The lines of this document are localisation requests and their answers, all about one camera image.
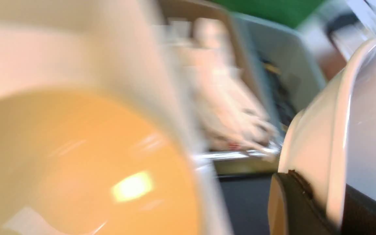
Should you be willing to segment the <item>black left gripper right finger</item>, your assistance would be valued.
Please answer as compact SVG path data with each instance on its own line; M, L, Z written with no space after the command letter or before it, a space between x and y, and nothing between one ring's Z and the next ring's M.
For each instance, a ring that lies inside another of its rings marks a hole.
M376 235L376 201L346 186L342 235Z

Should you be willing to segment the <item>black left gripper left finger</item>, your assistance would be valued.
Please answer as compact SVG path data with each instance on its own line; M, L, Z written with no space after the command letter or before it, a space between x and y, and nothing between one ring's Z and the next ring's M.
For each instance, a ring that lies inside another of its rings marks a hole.
M309 183L294 170L274 173L268 201L270 235L337 235L314 200Z

